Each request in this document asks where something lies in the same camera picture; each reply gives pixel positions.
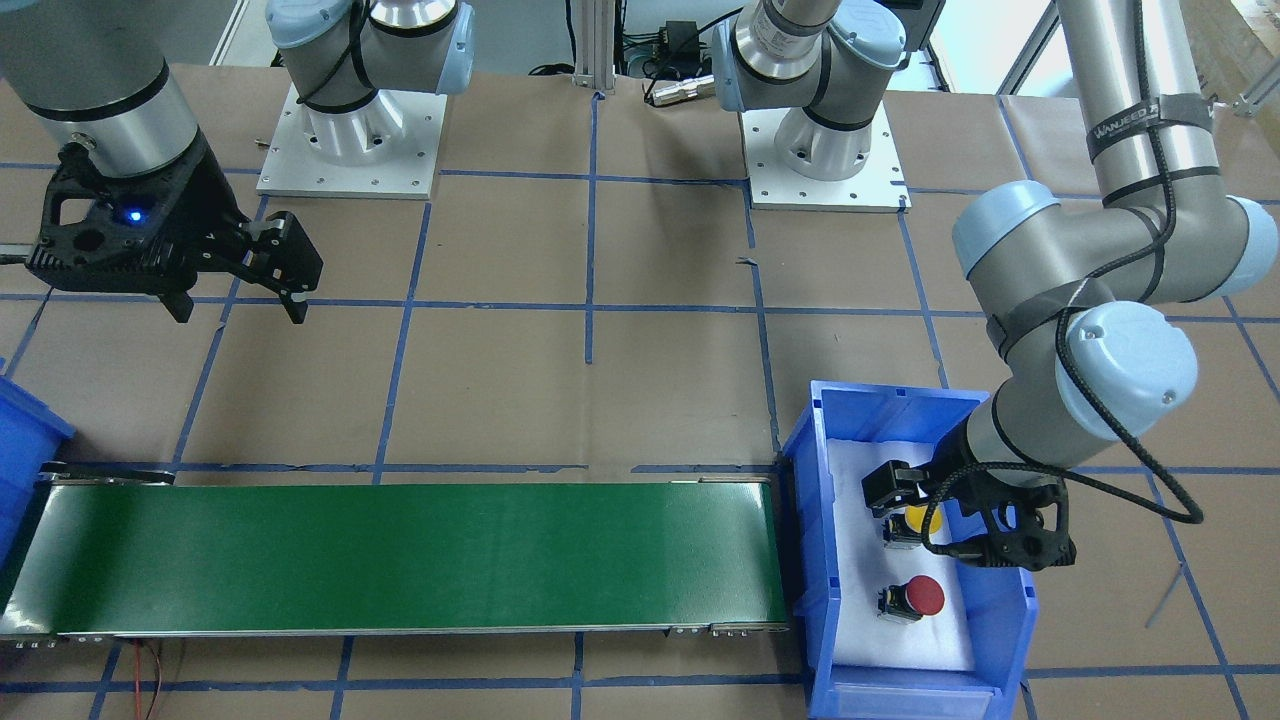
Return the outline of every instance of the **blue tape line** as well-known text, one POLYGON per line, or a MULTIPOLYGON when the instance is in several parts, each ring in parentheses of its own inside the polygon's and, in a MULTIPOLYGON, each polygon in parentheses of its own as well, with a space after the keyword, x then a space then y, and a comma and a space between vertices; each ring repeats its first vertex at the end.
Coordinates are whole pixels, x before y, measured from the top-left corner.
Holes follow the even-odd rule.
MULTIPOLYGON (((1235 675, 1280 675, 1277 665, 1230 665, 1235 675)), ((1114 667, 1041 667, 1028 669, 1025 679, 1052 680, 1074 678, 1140 678, 1169 676, 1189 678, 1220 675, 1219 665, 1123 665, 1114 667)), ((106 676, 115 674, 111 666, 106 676)), ((765 675, 622 675, 582 680, 584 688, 652 688, 687 685, 790 685, 800 684, 800 674, 765 675)), ((180 680, 165 682, 165 692, 334 692, 338 680, 180 680)), ((379 678, 348 679, 346 691, 451 691, 451 689, 567 689, 573 685, 573 678, 379 678)), ((141 683, 143 692, 155 689, 154 680, 141 683)), ((5 694, 58 694, 58 693, 132 693, 132 680, 90 682, 17 682, 0 683, 0 693, 5 694)))
POLYGON ((333 689, 333 705, 329 707, 329 720, 342 717, 342 700, 347 692, 347 671, 351 670, 351 650, 356 644, 356 638, 347 635, 342 639, 342 657, 338 660, 338 680, 333 689))
POLYGON ((573 691, 570 701, 571 720, 582 720, 582 655, 586 639, 582 633, 573 633, 573 676, 570 687, 573 691))
POLYGON ((946 187, 915 187, 906 186, 908 192, 919 195, 982 195, 987 192, 986 190, 961 190, 961 188, 946 188, 946 187))
MULTIPOLYGON (((1165 498, 1156 486, 1156 478, 1148 470, 1144 473, 1147 477, 1147 486, 1151 488, 1152 497, 1156 498, 1161 506, 1165 505, 1165 498)), ((1204 597, 1201 596, 1199 584, 1196 582, 1196 573, 1192 570, 1192 564, 1187 560, 1187 553, 1183 551, 1183 543, 1178 538, 1178 530, 1174 528, 1172 520, 1169 518, 1161 518, 1165 523, 1165 532, 1169 534, 1169 542, 1174 546, 1174 555, 1178 556, 1178 561, 1183 565, 1183 577, 1187 579, 1187 589, 1192 593, 1192 600, 1196 601, 1196 611, 1199 612, 1201 621, 1204 624, 1204 630, 1208 633, 1208 641, 1213 646, 1213 655, 1217 656, 1219 669, 1222 676, 1226 679, 1226 687, 1231 691, 1231 700, 1235 701, 1235 708, 1240 714, 1242 720, 1248 720, 1249 711, 1244 708, 1244 697, 1240 696, 1240 687, 1235 682, 1235 675, 1231 673, 1231 667, 1226 660, 1226 651, 1222 648, 1222 641, 1217 637, 1217 630, 1213 629, 1213 620, 1210 618, 1208 606, 1204 605, 1204 597)))
POLYGON ((778 438, 778 404, 773 392, 773 357, 769 355, 769 329, 764 316, 764 287, 760 283, 760 266, 751 265, 751 292, 755 293, 755 328, 760 336, 760 365, 764 370, 764 402, 769 407, 769 441, 773 452, 782 451, 778 438))
POLYGON ((744 305, 591 305, 593 310, 609 313, 727 313, 748 315, 756 307, 744 305))
POLYGON ((943 388, 951 387, 947 380, 946 363, 942 360, 942 346, 938 343, 938 332, 933 327, 933 314, 929 310, 929 299, 924 293, 924 278, 920 275, 920 264, 915 259, 915 246, 911 245, 911 231, 906 228, 905 201, 899 201, 904 206, 897 211, 897 229, 902 233, 902 245, 906 247, 906 260, 911 265, 911 279, 915 282, 915 295, 920 300, 920 316, 924 319, 924 332, 929 336, 929 348, 933 359, 938 363, 938 382, 943 388))
MULTIPOLYGON (((51 302, 160 302, 159 299, 151 295, 127 295, 127 293, 105 293, 105 292, 77 292, 77 293, 58 293, 49 299, 51 302)), ((227 296, 200 296, 192 297, 192 302, 196 305, 221 305, 227 302, 227 296)))
POLYGON ((31 322, 27 323, 27 329, 22 333, 22 340, 18 341, 18 347, 14 348, 13 356, 9 357, 9 365, 4 369, 5 378, 13 378, 13 374, 18 370, 18 363, 22 361, 22 356, 27 354, 27 348, 31 346, 31 338, 36 337, 36 328, 40 327, 40 318, 45 314, 45 307, 49 305, 49 299, 52 296, 54 288, 49 288, 44 299, 40 301, 40 307, 36 307, 36 314, 31 316, 31 322))
MULTIPOLYGON (((268 197, 264 195, 257 202, 255 222, 260 222, 266 214, 268 197)), ((187 441, 191 439, 191 429, 196 424, 196 414, 200 411, 200 401, 205 396, 209 378, 214 373, 214 360, 218 359, 218 350, 223 346, 223 337, 227 334, 227 323, 230 320, 232 309, 236 306, 236 295, 239 292, 239 278, 232 281, 230 290, 223 301, 223 313, 218 319, 218 328, 214 329, 214 338, 209 343, 209 352, 205 354, 205 364, 200 369, 200 379, 196 380, 196 391, 191 395, 191 405, 187 406, 187 416, 182 421, 182 432, 178 433, 178 445, 173 448, 173 465, 182 462, 182 456, 187 451, 187 441)))
POLYGON ((484 302, 453 300, 415 300, 413 307, 444 310, 586 310, 584 302, 484 302))
POLYGON ((765 307, 764 313, 768 315, 859 315, 891 318, 919 318, 923 315, 919 310, 904 310, 899 307, 883 310, 858 307, 765 307))
POLYGON ((575 179, 585 181, 589 176, 581 173, 522 173, 518 170, 440 170, 442 176, 472 178, 525 178, 525 179, 575 179))
POLYGON ((348 691, 531 691, 568 688, 570 678, 388 678, 348 680, 348 691))
MULTIPOLYGON (((742 191, 742 219, 746 223, 746 247, 755 249, 755 223, 751 220, 751 188, 748 183, 739 186, 742 191)), ((760 278, 760 266, 754 261, 751 268, 751 295, 755 299, 755 328, 760 336, 760 366, 764 372, 764 402, 769 409, 769 443, 773 452, 782 451, 782 439, 778 437, 778 402, 773 384, 773 356, 769 354, 769 323, 765 316, 764 281, 760 278)))
POLYGON ((1018 141, 1014 123, 1009 122, 1009 110, 1005 109, 1005 99, 998 95, 996 96, 996 108, 1000 110, 1000 118, 1005 120, 1005 131, 1009 132, 1009 140, 1014 142, 1014 151, 1018 152, 1018 161, 1021 163, 1023 172, 1027 173, 1027 179, 1036 179, 1030 164, 1027 163, 1027 154, 1023 152, 1023 143, 1018 141))
POLYGON ((408 346, 408 328, 413 320, 413 300, 417 296, 417 278, 422 272, 422 259, 426 255, 426 234, 431 224, 431 204, 422 205, 422 223, 417 231, 417 249, 413 251, 413 268, 404 293, 404 309, 401 313, 401 329, 396 340, 396 357, 392 361, 392 379, 387 387, 387 409, 383 411, 383 429, 378 434, 378 452, 374 456, 374 477, 371 484, 381 484, 387 462, 387 446, 390 443, 392 421, 396 419, 396 398, 399 397, 401 370, 404 366, 404 348, 408 346))
POLYGON ((716 473, 721 475, 759 475, 773 473, 777 465, 636 465, 631 468, 632 474, 658 474, 658 473, 716 473))
POLYGON ((1027 711, 1027 720, 1039 720, 1039 714, 1036 712, 1036 698, 1032 697, 1032 684, 1023 679, 1020 687, 1023 691, 1023 708, 1027 711))
POLYGON ((582 361, 588 365, 595 359, 595 193, 599 184, 600 100, 604 100, 603 92, 591 95, 591 143, 586 186, 586 313, 582 319, 582 361))
POLYGON ((111 651, 106 653, 106 662, 102 665, 102 676, 99 679, 97 691, 93 693, 93 705, 88 708, 88 720, 97 720, 102 715, 102 703, 106 702, 106 693, 111 685, 111 675, 115 675, 115 665, 120 661, 122 647, 123 644, 119 642, 113 643, 111 651))
POLYGON ((383 465, 384 473, 541 473, 553 474, 561 470, 588 470, 589 465, 467 465, 467 464, 434 464, 419 465, 413 462, 387 462, 383 465))
POLYGON ((797 685, 803 682, 803 675, 786 673, 765 675, 625 675, 586 680, 582 685, 588 688, 669 688, 689 685, 797 685))
POLYGON ((1139 678, 1139 676, 1188 676, 1221 675, 1221 665, 1116 665, 1098 667, 1028 667, 1027 678, 1033 680, 1057 680, 1066 678, 1139 678))
MULTIPOLYGON (((175 473, 372 473, 372 462, 339 464, 316 462, 293 465, 287 462, 81 462, 88 468, 105 470, 169 470, 175 473)), ((383 462, 384 473, 559 473, 561 470, 586 470, 588 465, 477 465, 477 464, 419 464, 383 462)))
POLYGON ((1267 369, 1266 360, 1262 359, 1262 354, 1258 352, 1258 346, 1253 343, 1253 338, 1249 337, 1249 331, 1245 329, 1244 323, 1240 322, 1240 314, 1235 310, 1235 304, 1231 302, 1230 297, 1222 297, 1226 302, 1226 310, 1231 314, 1231 319, 1235 322, 1236 329, 1240 331, 1240 337, 1244 338, 1244 345, 1249 346, 1249 352, 1253 354, 1253 361, 1258 364, 1258 369, 1262 370, 1263 379, 1267 380, 1267 387, 1271 388, 1271 395, 1280 401, 1280 387, 1276 387, 1275 377, 1271 375, 1271 370, 1267 369))
MULTIPOLYGON (((584 633, 575 633, 581 637, 584 633)), ((581 678, 581 655, 575 659, 575 679, 568 678, 378 678, 366 680, 352 680, 346 673, 349 670, 348 644, 352 637, 347 637, 343 643, 343 662, 339 662, 339 678, 335 680, 179 680, 165 682, 164 692, 189 693, 189 692, 353 692, 353 691, 460 691, 460 689, 571 689, 575 684, 582 688, 662 688, 662 687, 696 687, 696 685, 794 685, 804 679, 799 674, 763 674, 763 675, 623 675, 614 678, 598 678, 585 680, 581 678)), ((119 646, 114 650, 119 656, 119 646)), ((104 676, 115 674, 115 665, 104 676)), ((143 692, 155 691, 154 680, 142 680, 140 688, 143 692)), ((13 694, 38 694, 38 693, 83 693, 101 692, 104 700, 110 693, 132 693, 132 680, 111 682, 24 682, 0 683, 0 692, 13 694)))
POLYGON ((641 184, 698 184, 748 188, 742 178, 644 178, 636 176, 596 176, 602 182, 630 182, 641 184))
POLYGON ((755 250, 755 223, 751 222, 751 187, 742 184, 742 213, 746 218, 746 247, 755 250))

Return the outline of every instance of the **black cable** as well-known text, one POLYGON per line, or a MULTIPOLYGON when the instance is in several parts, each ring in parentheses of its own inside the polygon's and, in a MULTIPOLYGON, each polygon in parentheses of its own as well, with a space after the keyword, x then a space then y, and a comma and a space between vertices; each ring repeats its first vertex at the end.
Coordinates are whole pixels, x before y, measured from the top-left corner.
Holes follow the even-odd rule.
MULTIPOLYGON (((1061 478, 1064 480, 1074 480, 1074 482, 1080 483, 1083 486, 1088 486, 1091 488, 1100 489, 1100 491, 1102 491, 1102 492, 1105 492, 1107 495, 1119 497, 1121 500, 1126 500, 1126 501, 1129 501, 1129 502, 1132 502, 1132 503, 1134 503, 1134 505, 1137 505, 1139 507, 1143 507, 1144 510, 1149 510, 1149 511, 1152 511, 1152 512, 1155 512, 1157 515, 1161 515, 1164 518, 1169 518, 1170 520, 1176 520, 1179 523, 1187 523, 1187 521, 1189 521, 1189 520, 1183 519, 1185 516, 1183 514, 1178 512, 1176 510, 1170 510, 1170 509, 1165 507, 1164 505, 1160 505, 1157 502, 1152 502, 1151 500, 1147 500, 1146 497, 1142 497, 1140 495, 1135 495, 1135 493, 1132 493, 1132 492, 1129 492, 1129 491, 1126 491, 1124 488, 1117 488, 1117 487, 1115 487, 1112 484, 1103 483, 1102 480, 1098 480, 1097 478, 1091 478, 1088 475, 1076 473, 1074 470, 1066 470, 1066 469, 1062 469, 1062 468, 1052 468, 1050 465, 1041 465, 1041 464, 1037 464, 1037 462, 1004 462, 1004 461, 992 461, 992 462, 973 462, 973 464, 965 465, 964 468, 960 468, 960 469, 952 471, 950 475, 947 475, 946 479, 942 480, 942 484, 940 484, 938 488, 936 491, 933 491, 933 493, 931 495, 928 505, 924 506, 924 518, 922 518, 922 520, 920 520, 920 528, 928 528, 928 527, 931 527, 931 524, 933 523, 933 515, 937 512, 938 506, 942 505, 942 502, 945 500, 947 500, 947 496, 951 493, 951 488, 961 478, 966 478, 969 475, 973 475, 974 473, 983 473, 983 471, 989 471, 989 470, 1011 470, 1011 471, 1019 471, 1019 473, 1036 473, 1038 475, 1051 475, 1051 477, 1055 477, 1055 478, 1061 478)), ((946 552, 941 552, 941 548, 938 546, 933 544, 933 541, 929 539, 929 533, 927 533, 927 532, 922 530, 922 533, 920 533, 920 543, 924 546, 925 550, 928 550, 933 555, 948 555, 946 552)))
POLYGON ((568 28, 568 54, 577 65, 577 36, 573 35, 573 1, 564 0, 564 27, 568 28))
POLYGON ((372 5, 370 4, 369 0, 360 0, 358 13, 356 12, 355 8, 352 8, 349 15, 351 37, 347 40, 347 47, 344 47, 342 54, 338 55, 338 61, 335 61, 333 67, 329 68, 329 72, 325 73, 324 79, 321 79, 315 87, 312 87, 306 94, 301 94, 301 91, 298 91, 300 92, 297 100, 298 105, 310 101, 312 97, 315 97, 317 92, 324 90, 324 86, 329 85, 329 82, 333 81, 333 78, 338 74, 338 70, 342 69, 342 65, 343 63, 347 61, 347 58, 351 58, 351 54, 356 51, 356 46, 360 45, 360 33, 365 29, 365 23, 369 20, 369 13, 371 12, 371 9, 372 5))
POLYGON ((709 31, 710 28, 718 26, 719 23, 722 23, 722 22, 732 18, 733 15, 736 15, 736 14, 739 14, 741 12, 742 12, 742 9, 739 8, 736 10, 724 13, 723 15, 721 15, 721 17, 716 18, 714 20, 712 20, 712 22, 704 24, 703 27, 698 28, 698 32, 695 32, 694 35, 686 37, 685 41, 681 42, 675 50, 668 51, 667 56, 662 59, 662 64, 659 64, 658 69, 654 70, 653 76, 650 76, 649 87, 646 87, 644 90, 644 101, 646 104, 649 104, 649 105, 653 105, 653 87, 655 85, 658 85, 658 76, 660 76, 662 72, 666 70, 671 65, 671 60, 675 59, 675 56, 678 55, 680 51, 684 50, 686 45, 689 45, 690 42, 692 42, 694 38, 701 37, 701 35, 704 32, 709 31))
POLYGON ((529 70, 531 76, 567 76, 573 74, 573 65, 567 63, 549 63, 547 65, 538 65, 536 68, 529 70))
MULTIPOLYGON (((1147 78, 1147 40, 1143 28, 1142 1, 1143 0, 1134 0, 1133 5, 1134 55, 1138 70, 1138 94, 1142 99, 1147 99, 1151 96, 1151 88, 1147 78)), ((1156 159, 1156 170, 1160 173, 1160 182, 1165 196, 1164 227, 1161 228, 1156 238, 1151 241, 1149 245, 1147 245, 1140 250, 1135 250, 1134 252, 1130 252, 1123 258, 1106 263, 1105 265, 1094 269, 1088 275, 1085 275, 1087 278, 1091 279, 1101 278, 1102 275, 1110 272, 1114 272, 1119 268, 1124 268, 1132 263, 1137 263, 1138 260, 1147 258, 1148 255, 1156 254, 1165 247, 1165 245, 1169 242, 1169 238, 1172 237, 1174 234, 1174 229, 1176 228, 1178 224, 1178 205, 1174 200, 1174 183, 1172 178, 1170 178, 1169 176, 1169 164, 1165 158, 1164 143, 1160 140, 1160 131, 1157 128, 1147 128, 1147 136, 1151 141, 1151 151, 1156 159)), ((1143 293, 1139 301, 1146 301, 1155 291, 1155 284, 1157 284, 1160 273, 1162 273, 1160 263, 1157 263, 1157 266, 1153 269, 1152 273, 1153 273, 1152 281, 1148 283, 1147 291, 1143 293)), ((1183 507, 1187 509, 1185 514, 1161 512, 1161 515, 1165 515, 1170 520, 1176 520, 1179 523, 1189 523, 1189 524, 1203 523, 1204 512, 1199 509, 1196 501, 1192 500, 1190 495, 1183 488, 1183 486, 1178 482, 1178 479, 1174 478, 1174 475, 1164 465, 1161 465, 1160 461, 1157 461, 1155 456, 1152 456, 1151 452, 1147 451, 1147 448, 1143 447, 1140 442, 1138 442, 1138 438, 1134 437, 1133 433, 1130 433, 1124 427, 1123 423, 1120 423, 1120 420, 1110 411, 1110 409, 1106 407, 1102 400, 1097 396, 1093 388, 1089 387, 1089 383, 1080 374, 1080 369, 1075 364, 1070 343, 1068 342, 1069 325, 1070 325, 1070 311, 1064 310, 1057 318, 1057 328, 1053 343, 1057 351, 1059 360, 1062 363, 1062 369, 1066 372, 1066 375, 1071 379, 1071 383, 1075 386, 1075 388, 1080 391, 1080 395, 1089 404, 1089 407, 1092 407, 1093 411, 1097 413, 1100 418, 1102 418, 1102 421, 1106 423, 1108 428, 1111 428, 1111 432, 1115 433, 1117 438, 1120 438, 1120 442, 1123 442, 1125 447, 1128 447, 1129 451, 1133 452, 1134 456, 1138 460, 1140 460, 1142 464, 1148 470, 1151 470, 1157 478, 1160 478, 1160 482, 1164 483, 1165 487, 1167 487, 1169 491, 1174 495, 1174 497, 1178 498, 1178 502, 1180 502, 1183 507)))

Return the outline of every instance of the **robotic arm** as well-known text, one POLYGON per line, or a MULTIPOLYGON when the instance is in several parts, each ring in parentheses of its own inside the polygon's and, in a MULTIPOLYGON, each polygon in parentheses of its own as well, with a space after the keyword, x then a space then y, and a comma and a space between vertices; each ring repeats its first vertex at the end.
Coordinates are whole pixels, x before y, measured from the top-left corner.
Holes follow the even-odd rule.
POLYGON ((320 255, 291 213, 239 211, 168 63, 124 8, 0 0, 0 61, 61 146, 37 241, 0 260, 58 290, 154 295, 178 322, 197 273, 229 272, 302 322, 320 255), (83 219, 73 200, 90 204, 83 219))
POLYGON ((842 181, 863 169, 872 119, 909 58, 891 10, 873 0, 754 0, 714 32, 721 108, 792 108, 773 142, 801 176, 842 181))
POLYGON ((1012 377, 931 462, 887 464, 863 483, 877 516, 905 503, 932 514, 948 497, 980 512, 987 534, 931 550, 982 566, 1074 562, 1064 479, 1203 520, 1137 441, 1197 378, 1190 342, 1146 304, 1239 292, 1277 249, 1271 217, 1226 195, 1176 0, 1059 5, 1105 209, 1068 214, 1044 186, 1015 182, 965 210, 956 252, 1012 377), (1064 470, 1117 441, 1185 511, 1064 470))

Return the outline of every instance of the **green conveyor belt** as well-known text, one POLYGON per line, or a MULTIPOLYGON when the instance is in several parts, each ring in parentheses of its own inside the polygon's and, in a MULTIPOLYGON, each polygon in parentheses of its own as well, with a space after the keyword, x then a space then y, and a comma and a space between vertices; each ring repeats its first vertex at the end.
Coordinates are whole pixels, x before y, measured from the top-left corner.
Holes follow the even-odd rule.
POLYGON ((58 486, 42 514, 41 500, 0 574, 0 635, 786 621, 756 483, 58 486))

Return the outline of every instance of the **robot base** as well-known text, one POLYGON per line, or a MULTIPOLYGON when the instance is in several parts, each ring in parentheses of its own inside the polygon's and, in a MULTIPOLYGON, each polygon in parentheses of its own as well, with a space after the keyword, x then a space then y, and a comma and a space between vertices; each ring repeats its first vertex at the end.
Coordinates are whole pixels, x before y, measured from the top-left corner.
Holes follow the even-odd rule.
POLYGON ((404 113, 399 147, 375 165, 343 167, 310 147, 302 108, 296 102, 298 91, 289 87, 257 181, 259 195, 430 200, 448 99, 426 92, 383 92, 390 94, 404 113))
POLYGON ((817 181, 783 163, 773 136, 788 109, 742 113, 742 146, 751 179, 751 205, 762 210, 896 213, 911 206, 884 106, 872 120, 872 149, 861 172, 846 181, 817 181))

